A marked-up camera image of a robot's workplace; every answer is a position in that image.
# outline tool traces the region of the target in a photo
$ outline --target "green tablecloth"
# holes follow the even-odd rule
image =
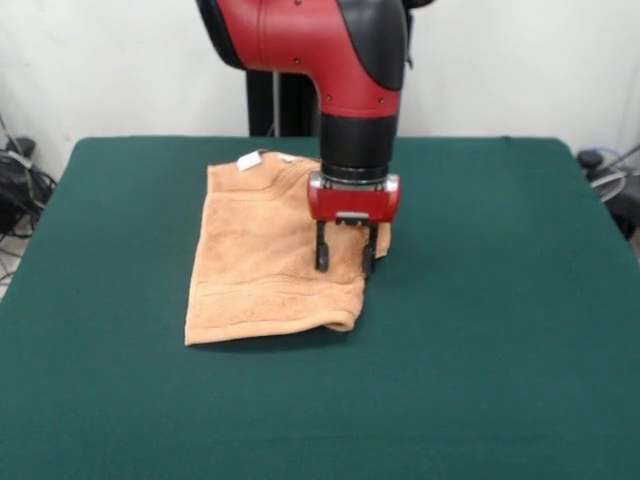
[[[0,479],[640,478],[640,271],[555,140],[400,139],[356,329],[183,346],[205,168],[88,139],[0,306]]]

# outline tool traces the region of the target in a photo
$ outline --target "towel tag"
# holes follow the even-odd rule
[[[256,150],[238,159],[238,170],[244,172],[262,163],[262,150]]]
[[[293,163],[298,159],[295,155],[289,155],[287,153],[278,153],[278,156],[285,163]]]

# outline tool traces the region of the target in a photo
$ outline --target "orange towel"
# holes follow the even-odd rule
[[[265,153],[245,171],[235,162],[209,167],[186,345],[353,329],[364,297],[367,229],[327,225],[330,268],[316,271],[307,179],[319,163],[293,158]],[[390,240],[390,226],[381,225],[378,257]]]

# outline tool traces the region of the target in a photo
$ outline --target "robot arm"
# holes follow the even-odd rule
[[[198,0],[221,59],[242,70],[307,75],[321,112],[321,169],[309,179],[316,267],[328,268],[326,222],[391,222],[400,182],[389,175],[408,52],[410,8],[432,0]]]

